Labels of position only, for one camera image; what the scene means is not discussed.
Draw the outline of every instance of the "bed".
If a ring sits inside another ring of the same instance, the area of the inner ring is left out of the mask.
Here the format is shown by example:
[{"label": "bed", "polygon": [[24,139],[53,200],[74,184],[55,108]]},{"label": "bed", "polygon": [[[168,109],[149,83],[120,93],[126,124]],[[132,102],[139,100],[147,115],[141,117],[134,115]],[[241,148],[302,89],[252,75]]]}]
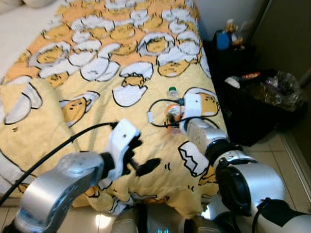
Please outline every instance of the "bed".
[{"label": "bed", "polygon": [[[141,131],[135,161],[158,158],[159,165],[141,177],[128,166],[129,174],[100,182],[74,207],[118,215],[135,203],[166,203],[185,218],[203,211],[218,191],[212,166],[184,134],[154,127],[147,118],[149,106],[174,86],[180,97],[199,94],[203,116],[226,131],[192,0],[58,0],[0,19],[7,22],[0,25],[6,35],[0,53],[8,68],[0,80],[0,195],[73,134],[127,118]],[[35,31],[40,34],[31,43]],[[166,108],[154,108],[154,122],[166,121]],[[11,197],[20,198],[68,153],[103,152],[110,132],[99,128],[79,137]]]}]

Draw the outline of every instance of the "tile floor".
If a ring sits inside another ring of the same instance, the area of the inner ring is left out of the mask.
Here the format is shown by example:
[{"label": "tile floor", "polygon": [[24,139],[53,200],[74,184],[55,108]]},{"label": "tile floor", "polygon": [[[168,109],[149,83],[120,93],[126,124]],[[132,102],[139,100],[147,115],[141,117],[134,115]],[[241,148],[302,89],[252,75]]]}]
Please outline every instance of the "tile floor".
[{"label": "tile floor", "polygon": [[[311,204],[281,138],[276,132],[271,132],[252,147],[245,147],[245,151],[279,173],[286,186],[286,201],[293,209],[310,213]],[[1,231],[3,226],[13,220],[16,211],[16,207],[0,208]],[[112,222],[112,218],[105,217],[89,207],[71,209],[58,233],[108,233]]]}]

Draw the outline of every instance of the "white wall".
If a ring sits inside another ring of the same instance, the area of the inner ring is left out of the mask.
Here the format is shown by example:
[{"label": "white wall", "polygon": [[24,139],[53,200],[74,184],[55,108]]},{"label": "white wall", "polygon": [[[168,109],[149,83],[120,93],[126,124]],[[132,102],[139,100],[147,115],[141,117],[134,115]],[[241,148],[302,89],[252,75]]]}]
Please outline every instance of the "white wall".
[{"label": "white wall", "polygon": [[[211,40],[218,29],[223,29],[228,19],[241,28],[244,21],[255,20],[267,0],[195,0],[201,15],[200,34]],[[249,32],[238,34],[247,37]]]}]

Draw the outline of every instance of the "white bedding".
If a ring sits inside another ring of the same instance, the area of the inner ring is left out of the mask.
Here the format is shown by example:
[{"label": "white bedding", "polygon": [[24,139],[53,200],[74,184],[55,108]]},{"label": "white bedding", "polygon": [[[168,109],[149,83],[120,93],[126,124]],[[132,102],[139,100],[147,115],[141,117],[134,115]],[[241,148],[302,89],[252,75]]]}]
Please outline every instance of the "white bedding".
[{"label": "white bedding", "polygon": [[43,8],[27,5],[0,15],[0,77],[38,36],[53,18],[62,0]]}]

